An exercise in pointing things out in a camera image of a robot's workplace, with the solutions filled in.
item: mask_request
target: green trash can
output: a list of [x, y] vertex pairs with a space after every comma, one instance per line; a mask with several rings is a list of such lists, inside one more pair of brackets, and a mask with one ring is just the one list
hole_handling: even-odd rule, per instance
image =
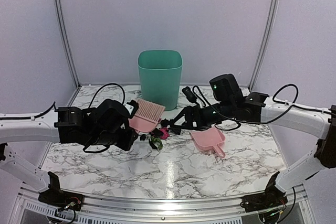
[[177, 51], [149, 50], [138, 58], [142, 99], [173, 110], [179, 98], [182, 57]]

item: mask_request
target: teal bin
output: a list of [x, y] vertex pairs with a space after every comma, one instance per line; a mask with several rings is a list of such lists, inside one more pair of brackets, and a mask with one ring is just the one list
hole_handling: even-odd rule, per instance
[[179, 98], [182, 57], [177, 51], [149, 50], [138, 58], [142, 99], [173, 110]]

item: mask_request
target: white marble surface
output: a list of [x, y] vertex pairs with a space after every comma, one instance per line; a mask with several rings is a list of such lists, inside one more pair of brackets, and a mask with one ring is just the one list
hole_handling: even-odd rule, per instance
[[[87, 108], [97, 89], [82, 87], [73, 106]], [[202, 90], [211, 103], [216, 102], [209, 87]], [[126, 101], [141, 95], [139, 86], [125, 86], [125, 91]], [[117, 87], [106, 87], [93, 106], [106, 98], [121, 101], [122, 93]], [[177, 109], [164, 112], [162, 118], [174, 118], [186, 105], [191, 104], [180, 92]], [[181, 135], [163, 141], [160, 152], [140, 140], [134, 142], [129, 152], [113, 146], [101, 154], [86, 154], [77, 144], [53, 144], [43, 169], [55, 172], [63, 189], [106, 196], [168, 199], [252, 193], [265, 189], [269, 177], [284, 169], [268, 126], [243, 125], [224, 134], [224, 159], [212, 152], [200, 152], [189, 131], [182, 131]]]

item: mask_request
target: metal corner post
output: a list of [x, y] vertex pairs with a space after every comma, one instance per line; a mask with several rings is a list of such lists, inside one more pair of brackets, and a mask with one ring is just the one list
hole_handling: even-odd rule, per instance
[[255, 64], [255, 67], [252, 73], [252, 77], [248, 85], [249, 90], [252, 90], [255, 87], [255, 84], [257, 82], [257, 79], [258, 79], [258, 76], [261, 70], [261, 65], [263, 64], [262, 62], [266, 54], [267, 44], [268, 44], [269, 37], [270, 37], [272, 27], [275, 21], [275, 17], [276, 17], [278, 2], [279, 0], [271, 0], [271, 3], [270, 3], [264, 36], [261, 41], [260, 50], [259, 50], [258, 58], [257, 58], [256, 64]]
[[76, 72], [75, 63], [73, 61], [74, 59], [72, 57], [72, 52], [71, 52], [71, 48], [70, 48], [70, 44], [69, 44], [69, 40], [68, 40], [66, 28], [65, 28], [65, 22], [64, 22], [64, 19], [63, 19], [61, 0], [54, 0], [54, 4], [55, 4], [55, 9], [56, 9], [56, 17], [57, 17], [59, 30], [60, 30], [62, 44], [63, 44], [63, 47], [64, 47], [67, 62], [68, 62], [68, 65], [69, 65], [70, 74], [71, 74], [72, 80], [73, 80], [73, 82], [76, 86], [76, 89], [79, 89], [80, 88], [80, 82], [79, 82], [78, 75], [77, 75], [77, 72]]

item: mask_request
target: pink brush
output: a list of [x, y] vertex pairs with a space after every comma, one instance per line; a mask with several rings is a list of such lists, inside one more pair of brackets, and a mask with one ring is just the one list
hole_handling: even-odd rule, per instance
[[225, 157], [221, 148], [221, 145], [224, 145], [225, 136], [219, 129], [212, 127], [206, 131], [192, 131], [190, 134], [196, 147], [201, 151], [214, 149], [220, 158]]
[[139, 109], [132, 119], [130, 126], [138, 132], [153, 131], [161, 120], [164, 106], [142, 99], [138, 100]]

